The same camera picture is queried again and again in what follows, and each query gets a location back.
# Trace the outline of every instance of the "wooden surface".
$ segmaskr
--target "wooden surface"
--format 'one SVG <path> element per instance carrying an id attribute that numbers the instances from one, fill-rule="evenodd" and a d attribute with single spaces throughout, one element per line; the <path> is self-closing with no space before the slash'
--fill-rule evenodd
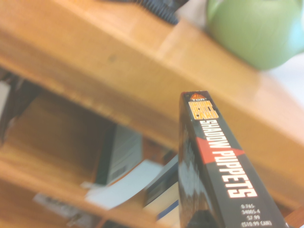
<path id="1" fill-rule="evenodd" d="M 35 193 L 0 180 L 0 227 L 66 228 L 62 218 L 33 202 Z"/>
<path id="2" fill-rule="evenodd" d="M 0 15 L 0 65 L 169 147 L 180 93 L 209 90 L 274 198 L 304 204 L 303 110 L 186 21 L 98 0 L 0 0 Z"/>
<path id="3" fill-rule="evenodd" d="M 293 213 L 285 217 L 285 221 L 294 228 L 300 228 L 304 225 L 304 208 L 300 207 Z"/>
<path id="4" fill-rule="evenodd" d="M 61 97 L 42 93 L 9 130 L 0 149 L 0 179 L 132 228 L 161 228 L 155 216 L 142 210 L 142 194 L 110 211 L 85 201 L 87 190 L 80 184 L 91 181 L 109 124 Z"/>

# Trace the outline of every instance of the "wooden bookshelf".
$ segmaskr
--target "wooden bookshelf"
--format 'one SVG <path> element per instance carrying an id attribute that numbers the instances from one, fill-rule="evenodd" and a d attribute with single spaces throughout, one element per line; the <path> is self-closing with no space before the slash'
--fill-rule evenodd
<path id="1" fill-rule="evenodd" d="M 97 0 L 0 0 L 0 15 L 1 66 L 168 147 L 180 93 L 209 90 L 275 200 L 304 204 L 304 111 L 199 29 Z"/>
<path id="2" fill-rule="evenodd" d="M 9 130 L 0 149 L 0 179 L 132 228 L 161 227 L 154 215 L 142 210 L 142 194 L 109 211 L 85 201 L 87 190 L 80 184 L 92 181 L 103 133 L 111 124 L 43 92 Z M 0 189 L 5 196 L 7 191 Z"/>
<path id="3" fill-rule="evenodd" d="M 285 218 L 286 222 L 294 228 L 300 228 L 304 225 L 304 208 L 299 207 L 293 213 Z"/>

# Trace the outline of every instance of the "green teapot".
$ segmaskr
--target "green teapot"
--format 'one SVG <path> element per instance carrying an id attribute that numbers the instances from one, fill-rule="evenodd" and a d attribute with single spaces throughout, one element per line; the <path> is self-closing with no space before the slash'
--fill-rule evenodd
<path id="1" fill-rule="evenodd" d="M 206 9 L 207 32 L 257 69 L 304 52 L 304 0 L 208 0 Z"/>

